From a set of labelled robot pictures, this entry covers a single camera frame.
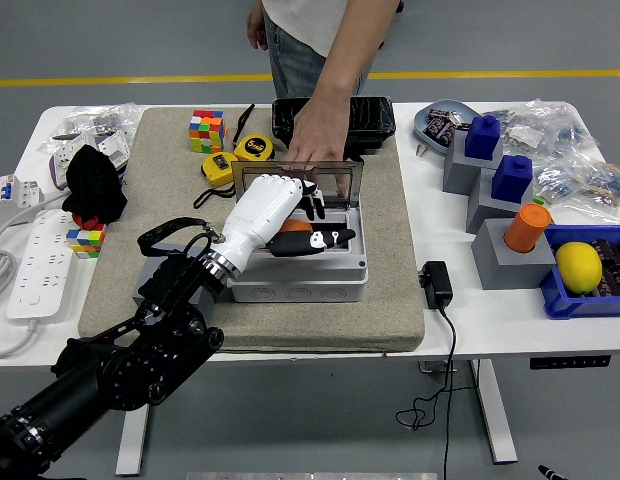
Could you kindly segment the person's left hand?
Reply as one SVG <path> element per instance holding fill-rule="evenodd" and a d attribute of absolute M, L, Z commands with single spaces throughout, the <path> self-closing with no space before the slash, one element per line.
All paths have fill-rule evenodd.
<path fill-rule="evenodd" d="M 349 95 L 311 97 L 294 119 L 285 160 L 301 164 L 342 161 L 349 115 Z"/>

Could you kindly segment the person's right hand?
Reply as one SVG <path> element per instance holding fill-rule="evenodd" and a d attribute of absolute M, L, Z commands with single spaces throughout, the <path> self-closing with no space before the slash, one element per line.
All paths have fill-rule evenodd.
<path fill-rule="evenodd" d="M 253 49 L 268 50 L 263 3 L 256 0 L 246 19 L 246 35 Z"/>

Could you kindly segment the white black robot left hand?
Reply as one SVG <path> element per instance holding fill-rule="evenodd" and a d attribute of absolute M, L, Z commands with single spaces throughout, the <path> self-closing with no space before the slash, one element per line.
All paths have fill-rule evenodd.
<path fill-rule="evenodd" d="M 265 248 L 275 257 L 309 256 L 356 237 L 349 228 L 284 231 L 285 221 L 298 206 L 310 220 L 325 217 L 323 194 L 315 183 L 280 175 L 257 177 L 227 217 L 224 241 L 211 248 L 210 258 L 235 279 L 246 270 L 257 249 Z"/>

